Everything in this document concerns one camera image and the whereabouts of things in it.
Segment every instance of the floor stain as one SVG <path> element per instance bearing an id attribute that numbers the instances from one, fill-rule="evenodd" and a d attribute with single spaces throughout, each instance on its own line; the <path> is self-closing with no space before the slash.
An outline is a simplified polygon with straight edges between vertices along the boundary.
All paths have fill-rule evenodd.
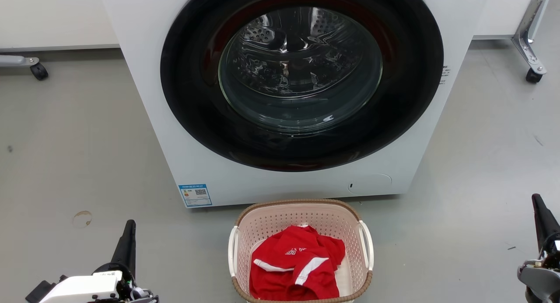
<path id="1" fill-rule="evenodd" d="M 532 135 L 535 140 L 540 144 L 541 147 L 544 147 L 544 144 L 542 143 L 542 141 L 540 141 L 539 137 L 537 137 L 536 135 Z"/>
<path id="2" fill-rule="evenodd" d="M 89 211 L 80 211 L 74 215 L 72 219 L 72 226 L 76 229 L 83 229 L 84 227 L 90 225 L 92 220 L 91 212 Z"/>

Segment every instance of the gray floor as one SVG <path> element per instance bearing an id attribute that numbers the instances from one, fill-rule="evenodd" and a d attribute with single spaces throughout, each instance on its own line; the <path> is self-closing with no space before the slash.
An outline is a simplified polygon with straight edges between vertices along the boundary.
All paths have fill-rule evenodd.
<path id="1" fill-rule="evenodd" d="M 551 0 L 538 85 L 510 43 L 472 44 L 408 194 L 351 202 L 376 252 L 357 302 L 525 301 L 516 267 L 537 252 L 530 195 L 560 218 L 559 18 Z M 120 52 L 40 57 L 44 82 L 0 69 L 2 301 L 90 274 L 133 218 L 140 285 L 164 303 L 242 302 L 226 259 L 242 207 L 183 207 Z"/>

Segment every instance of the energy label sticker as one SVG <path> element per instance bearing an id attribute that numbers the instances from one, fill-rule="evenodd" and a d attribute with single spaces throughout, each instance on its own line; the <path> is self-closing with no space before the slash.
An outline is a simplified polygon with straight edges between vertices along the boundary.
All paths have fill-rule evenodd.
<path id="1" fill-rule="evenodd" d="M 212 205 L 210 194 L 206 184 L 198 185 L 179 185 L 178 190 L 181 192 L 181 197 L 188 208 L 208 207 Z"/>

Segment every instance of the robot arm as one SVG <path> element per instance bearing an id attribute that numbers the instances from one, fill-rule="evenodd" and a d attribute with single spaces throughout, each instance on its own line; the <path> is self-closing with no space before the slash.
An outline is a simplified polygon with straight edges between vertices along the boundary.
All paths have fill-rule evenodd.
<path id="1" fill-rule="evenodd" d="M 539 258 L 523 263 L 518 279 L 529 303 L 560 303 L 560 225 L 539 194 L 532 196 Z"/>
<path id="2" fill-rule="evenodd" d="M 110 263 L 92 275 L 42 281 L 25 298 L 29 303 L 159 303 L 148 289 L 136 285 L 136 223 L 128 220 Z"/>

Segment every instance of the white stripe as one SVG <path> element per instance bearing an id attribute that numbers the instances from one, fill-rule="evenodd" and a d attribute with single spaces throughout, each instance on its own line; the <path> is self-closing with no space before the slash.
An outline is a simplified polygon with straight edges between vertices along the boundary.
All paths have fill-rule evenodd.
<path id="1" fill-rule="evenodd" d="M 261 261 L 260 259 L 255 259 L 253 262 L 255 263 L 255 265 L 258 265 L 259 267 L 261 267 L 266 271 L 277 271 L 277 272 L 294 271 L 293 268 L 284 269 L 280 267 L 274 267 L 272 265 L 269 265 L 268 263 L 265 263 L 264 261 Z"/>
<path id="2" fill-rule="evenodd" d="M 317 269 L 322 263 L 324 263 L 328 258 L 320 258 L 315 257 L 311 259 L 307 265 L 305 265 L 304 269 L 301 270 L 300 275 L 298 275 L 296 279 L 297 285 L 304 285 L 305 281 L 307 281 L 308 276 L 312 271 Z"/>

